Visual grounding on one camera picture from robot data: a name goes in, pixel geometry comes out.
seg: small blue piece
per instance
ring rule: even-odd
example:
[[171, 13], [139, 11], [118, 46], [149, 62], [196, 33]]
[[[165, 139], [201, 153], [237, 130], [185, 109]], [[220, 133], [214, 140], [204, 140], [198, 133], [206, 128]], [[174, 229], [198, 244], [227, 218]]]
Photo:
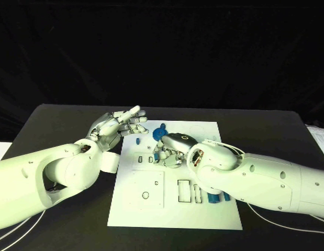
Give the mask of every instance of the small blue piece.
[[226, 201], [230, 201], [232, 199], [230, 199], [230, 195], [224, 192], [224, 200]]
[[219, 195], [213, 195], [210, 193], [207, 193], [207, 196], [209, 196], [209, 203], [219, 203], [220, 202], [220, 196]]
[[157, 128], [152, 132], [152, 138], [159, 141], [162, 137], [168, 135], [168, 131], [165, 129], [165, 123], [161, 124], [161, 127]]

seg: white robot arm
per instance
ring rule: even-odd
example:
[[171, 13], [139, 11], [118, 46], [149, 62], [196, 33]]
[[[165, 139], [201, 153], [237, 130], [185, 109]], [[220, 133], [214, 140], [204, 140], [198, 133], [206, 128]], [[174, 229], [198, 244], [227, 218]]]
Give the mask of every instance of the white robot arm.
[[[148, 133], [136, 124], [145, 111], [106, 113], [93, 123], [87, 138], [0, 161], [0, 229], [16, 224], [96, 182], [100, 170], [116, 173], [119, 155], [107, 152], [122, 136]], [[44, 179], [61, 184], [47, 190]]]
[[180, 167], [187, 161], [197, 184], [265, 209], [324, 218], [324, 171], [282, 159], [245, 153], [211, 140], [198, 143], [181, 133], [165, 135], [155, 148], [155, 164]]

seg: black curtain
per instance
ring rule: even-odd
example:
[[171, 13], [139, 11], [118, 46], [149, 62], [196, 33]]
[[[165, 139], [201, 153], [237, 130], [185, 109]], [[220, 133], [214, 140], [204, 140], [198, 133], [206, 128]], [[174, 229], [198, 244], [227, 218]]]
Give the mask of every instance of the black curtain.
[[324, 8], [0, 4], [0, 140], [42, 103], [279, 109], [324, 122]]

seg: black table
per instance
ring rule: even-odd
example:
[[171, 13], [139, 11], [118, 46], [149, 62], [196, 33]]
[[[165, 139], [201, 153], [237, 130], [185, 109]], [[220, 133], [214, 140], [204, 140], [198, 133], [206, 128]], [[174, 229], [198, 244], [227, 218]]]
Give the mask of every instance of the black table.
[[[5, 158], [84, 138], [93, 121], [107, 111], [131, 107], [41, 105], [13, 141]], [[149, 120], [217, 121], [224, 143], [245, 152], [278, 157], [324, 170], [324, 154], [291, 111], [144, 108]], [[120, 153], [122, 143], [112, 150]], [[284, 229], [265, 222], [237, 201], [243, 231], [107, 227], [115, 174], [102, 173], [96, 184], [47, 210], [34, 230], [9, 250], [324, 250], [324, 235]], [[269, 211], [274, 222], [324, 231], [311, 216]], [[6, 247], [26, 232], [38, 216], [0, 241]], [[0, 235], [13, 227], [0, 230]]]

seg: white paper sheet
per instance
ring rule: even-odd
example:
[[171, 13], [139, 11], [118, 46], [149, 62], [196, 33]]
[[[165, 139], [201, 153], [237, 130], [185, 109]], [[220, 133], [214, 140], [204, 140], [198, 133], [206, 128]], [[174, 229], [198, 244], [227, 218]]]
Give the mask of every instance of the white paper sheet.
[[[139, 226], [139, 227], [170, 227], [188, 229], [232, 229], [242, 230], [242, 221], [237, 211], [236, 201], [224, 201], [220, 195], [220, 203], [209, 203], [207, 192], [201, 190], [201, 203], [196, 203], [194, 185], [190, 177], [190, 171], [185, 164], [180, 168], [165, 168], [149, 163], [152, 149], [157, 141], [152, 138], [152, 131], [165, 123], [170, 133], [185, 133], [196, 138], [198, 142], [211, 139], [220, 142], [219, 126], [216, 122], [198, 121], [148, 121], [144, 123], [149, 129], [146, 135], [131, 135], [125, 137], [119, 170], [116, 176], [115, 193], [112, 208], [109, 214], [109, 226]], [[135, 171], [155, 171], [151, 174], [164, 172], [164, 203], [158, 207], [141, 206], [146, 201], [142, 197], [141, 183], [135, 184]], [[191, 202], [178, 202], [178, 180], [191, 181]], [[152, 180], [146, 179], [145, 190], [149, 190]]]

